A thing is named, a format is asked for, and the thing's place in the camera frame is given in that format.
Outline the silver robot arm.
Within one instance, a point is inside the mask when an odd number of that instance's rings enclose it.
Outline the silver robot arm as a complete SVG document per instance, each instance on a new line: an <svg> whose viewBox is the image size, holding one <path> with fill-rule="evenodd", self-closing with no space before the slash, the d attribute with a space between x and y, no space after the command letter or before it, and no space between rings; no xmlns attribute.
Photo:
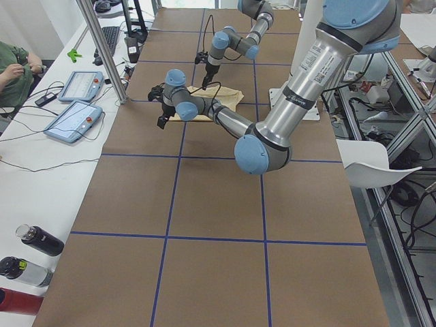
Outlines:
<svg viewBox="0 0 436 327"><path fill-rule="evenodd" d="M385 52L397 46L401 12L400 1L325 1L314 43L268 116L257 123L217 99L191 94L185 85L185 74L171 69L164 82L148 95L162 105L157 124L164 127L172 116L183 121L207 116L237 139L234 156L242 171L263 174L281 169L292 156L292 132L346 58Z"/></svg>
<svg viewBox="0 0 436 327"><path fill-rule="evenodd" d="M237 34L232 26L226 26L214 34L211 49L206 53L206 75L202 81L203 90L207 88L214 75L219 71L225 51L228 48L250 60L254 60L259 52L262 37L273 25L273 9L267 1L239 1L238 10L254 19L255 24L247 37Z"/></svg>

